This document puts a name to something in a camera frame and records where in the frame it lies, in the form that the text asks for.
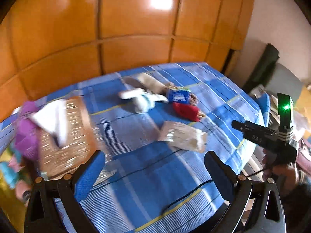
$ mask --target person's arm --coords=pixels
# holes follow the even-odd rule
[[[266,156],[262,162],[267,163]],[[272,172],[286,177],[280,196],[284,207],[287,232],[292,232],[304,217],[311,217],[311,180],[303,171],[297,171],[295,165],[275,166],[272,170],[264,171],[263,179],[268,178]]]

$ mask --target wall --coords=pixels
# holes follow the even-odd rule
[[[0,121],[25,100],[138,66],[239,52],[254,0],[17,0],[0,25]]]
[[[255,0],[241,56],[230,78],[243,86],[265,45],[280,52],[279,63],[300,80],[311,78],[311,26],[293,0]]]

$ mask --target blue gripper pad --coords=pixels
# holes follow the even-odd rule
[[[232,202],[235,196],[235,186],[237,184],[234,171],[230,166],[225,165],[213,151],[205,154],[204,165],[221,197],[226,201]]]
[[[77,202],[87,198],[104,166],[105,154],[102,151],[96,151],[85,164],[78,167],[72,178]]]

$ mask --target blue plaid bedsheet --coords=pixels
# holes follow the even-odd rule
[[[178,117],[170,104],[156,103],[145,114],[135,114],[130,101],[117,93],[131,88],[124,76],[146,72],[157,80],[187,86],[198,97],[198,107],[207,114],[200,122]],[[213,150],[239,173],[255,145],[231,127],[232,120],[266,125],[269,103],[260,106],[227,77],[206,63],[169,63],[107,74],[69,86],[42,99],[42,106],[57,98],[83,96],[91,120],[99,126],[113,155],[117,173],[95,186],[81,202],[100,232],[189,232],[209,219],[223,203],[214,183],[208,183],[186,199],[184,196],[210,175],[204,167],[205,153],[170,148],[157,141],[164,121],[178,121],[208,133],[206,151]],[[12,139],[16,114],[0,123],[0,152]],[[56,202],[68,232],[75,232],[60,200]]]

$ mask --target purple bag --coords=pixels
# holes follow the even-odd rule
[[[19,110],[16,121],[15,148],[32,161],[38,160],[38,129],[28,117],[38,110],[35,102],[26,101]]]

